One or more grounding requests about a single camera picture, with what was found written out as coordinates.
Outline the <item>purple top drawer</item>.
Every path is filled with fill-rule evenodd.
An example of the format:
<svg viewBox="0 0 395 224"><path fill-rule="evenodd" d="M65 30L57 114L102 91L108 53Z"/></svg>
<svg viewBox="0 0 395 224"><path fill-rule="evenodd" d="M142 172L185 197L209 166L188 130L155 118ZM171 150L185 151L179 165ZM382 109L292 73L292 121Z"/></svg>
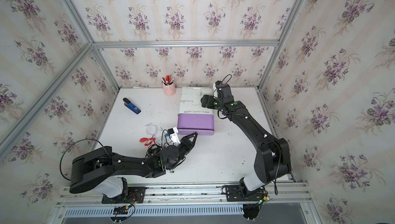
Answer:
<svg viewBox="0 0 395 224"><path fill-rule="evenodd" d="M194 132L198 135L214 135L214 116L212 114L179 114L177 129L180 135L189 135Z"/></svg>

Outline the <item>white wired earphones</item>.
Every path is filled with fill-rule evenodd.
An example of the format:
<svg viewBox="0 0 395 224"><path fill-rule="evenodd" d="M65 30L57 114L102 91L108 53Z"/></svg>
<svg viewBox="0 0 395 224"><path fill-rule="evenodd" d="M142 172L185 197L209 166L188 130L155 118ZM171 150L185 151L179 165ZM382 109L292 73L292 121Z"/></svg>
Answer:
<svg viewBox="0 0 395 224"><path fill-rule="evenodd" d="M158 131L158 129L157 129L156 125L154 125L152 123L149 123L146 125L146 134L147 135L149 135L151 137L155 137L157 134L157 131Z"/></svg>

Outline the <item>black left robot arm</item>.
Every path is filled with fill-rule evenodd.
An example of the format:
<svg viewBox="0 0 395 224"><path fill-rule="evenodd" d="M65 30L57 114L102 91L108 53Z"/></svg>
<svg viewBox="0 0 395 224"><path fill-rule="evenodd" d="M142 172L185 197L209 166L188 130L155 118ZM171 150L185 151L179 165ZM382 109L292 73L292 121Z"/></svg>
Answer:
<svg viewBox="0 0 395 224"><path fill-rule="evenodd" d="M144 158L127 157L112 152L112 147L103 146L75 158L72 162L70 193L88 192L113 176L141 176L157 178L175 169L194 148L198 133L181 138L179 145L169 145Z"/></svg>

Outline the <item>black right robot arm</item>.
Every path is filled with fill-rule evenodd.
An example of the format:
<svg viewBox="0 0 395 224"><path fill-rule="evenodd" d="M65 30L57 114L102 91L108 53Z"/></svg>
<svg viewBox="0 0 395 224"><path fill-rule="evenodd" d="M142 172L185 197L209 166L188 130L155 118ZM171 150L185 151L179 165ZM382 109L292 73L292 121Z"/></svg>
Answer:
<svg viewBox="0 0 395 224"><path fill-rule="evenodd" d="M228 84L217 81L214 84L213 95L204 95L201 104L204 108L217 110L220 119L233 122L254 146L254 172L241 179L241 185L246 191L253 192L291 172L288 142L264 129L249 113L245 104L234 100Z"/></svg>

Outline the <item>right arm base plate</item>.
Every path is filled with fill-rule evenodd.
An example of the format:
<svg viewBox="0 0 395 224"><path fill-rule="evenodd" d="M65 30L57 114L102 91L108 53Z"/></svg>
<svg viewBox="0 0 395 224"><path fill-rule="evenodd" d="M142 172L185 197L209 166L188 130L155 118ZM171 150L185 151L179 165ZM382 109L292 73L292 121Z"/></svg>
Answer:
<svg viewBox="0 0 395 224"><path fill-rule="evenodd" d="M227 202L257 202L263 203L270 198L264 187L249 191L242 185L223 185L221 194L225 195Z"/></svg>

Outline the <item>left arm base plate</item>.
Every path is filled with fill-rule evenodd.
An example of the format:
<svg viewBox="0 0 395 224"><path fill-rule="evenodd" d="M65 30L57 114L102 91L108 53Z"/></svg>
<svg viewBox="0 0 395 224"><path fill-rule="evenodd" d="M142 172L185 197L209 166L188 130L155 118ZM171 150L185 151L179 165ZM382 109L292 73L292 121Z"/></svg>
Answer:
<svg viewBox="0 0 395 224"><path fill-rule="evenodd" d="M123 191L119 196L115 198L109 198L103 196L102 204L121 204L121 203L143 203L145 197L145 187L128 187L127 190Z"/></svg>

